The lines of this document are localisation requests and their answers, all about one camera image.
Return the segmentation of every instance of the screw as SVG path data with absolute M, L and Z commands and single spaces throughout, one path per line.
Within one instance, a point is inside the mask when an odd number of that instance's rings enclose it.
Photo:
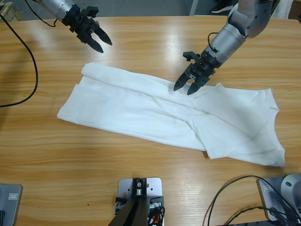
M 137 189 L 136 195 L 142 195 L 142 189 Z

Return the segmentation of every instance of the floor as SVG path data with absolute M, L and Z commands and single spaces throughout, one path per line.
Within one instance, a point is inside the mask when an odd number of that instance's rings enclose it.
M 188 16 L 193 0 L 73 0 L 79 7 L 97 6 L 97 16 Z M 36 16 L 29 10 L 24 0 L 5 0 L 13 2 L 15 9 L 24 20 L 35 20 Z M 36 13 L 43 19 L 54 18 L 38 3 L 28 0 Z M 212 15 L 210 9 L 217 0 L 199 0 L 196 14 Z

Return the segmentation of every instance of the black clamp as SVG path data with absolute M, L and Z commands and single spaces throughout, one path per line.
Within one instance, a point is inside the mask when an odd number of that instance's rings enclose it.
M 88 6 L 85 10 L 80 11 L 78 5 L 74 4 L 67 12 L 62 20 L 66 26 L 70 26 L 71 32 L 76 32 L 77 37 L 83 42 L 87 43 L 97 52 L 103 53 L 102 47 L 95 41 L 91 34 L 94 32 L 103 42 L 112 45 L 109 36 L 99 27 L 99 23 L 92 18 L 96 17 L 98 13 L 97 7 Z
M 194 52 L 184 52 L 183 57 L 187 61 L 194 59 L 195 63 L 190 64 L 179 77 L 174 85 L 174 91 L 182 88 L 189 79 L 194 79 L 194 83 L 191 84 L 187 92 L 188 95 L 195 93 L 204 86 L 210 80 L 209 76 L 215 73 L 214 69 L 221 65 L 206 51 L 203 51 L 201 55 Z

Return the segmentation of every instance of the fabric fold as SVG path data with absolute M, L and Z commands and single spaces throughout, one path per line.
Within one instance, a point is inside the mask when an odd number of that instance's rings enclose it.
M 188 96 L 188 84 L 174 92 L 172 82 L 98 63 L 85 65 L 82 74 L 59 119 L 207 151 L 211 159 L 285 165 L 274 128 L 279 109 L 270 89 L 218 84 Z

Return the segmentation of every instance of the gray device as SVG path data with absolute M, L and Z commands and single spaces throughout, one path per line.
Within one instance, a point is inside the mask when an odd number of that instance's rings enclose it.
M 182 88 L 189 79 L 193 79 L 187 94 L 193 94 L 209 81 L 209 76 L 215 73 L 228 60 L 232 54 L 245 42 L 247 38 L 256 37 L 267 26 L 272 0 L 239 0 L 230 11 L 226 25 L 217 33 L 201 54 L 185 52 L 183 57 L 190 61 L 184 73 L 174 85 L 174 91 Z
M 23 187 L 21 185 L 0 184 L 1 226 L 13 226 L 16 223 Z
M 100 28 L 98 21 L 92 18 L 98 13 L 97 7 L 88 6 L 81 10 L 73 0 L 33 0 L 47 9 L 64 25 L 70 26 L 81 42 L 88 44 L 97 52 L 103 53 L 102 47 L 91 36 L 95 33 L 103 42 L 112 45 L 109 36 Z
M 265 178 L 292 205 L 301 217 L 301 174 L 290 174 L 286 177 Z M 263 180 L 259 180 L 259 190 L 266 208 L 275 208 L 279 212 L 295 216 L 295 212 L 285 203 L 274 189 Z M 268 219 L 277 220 L 269 211 Z

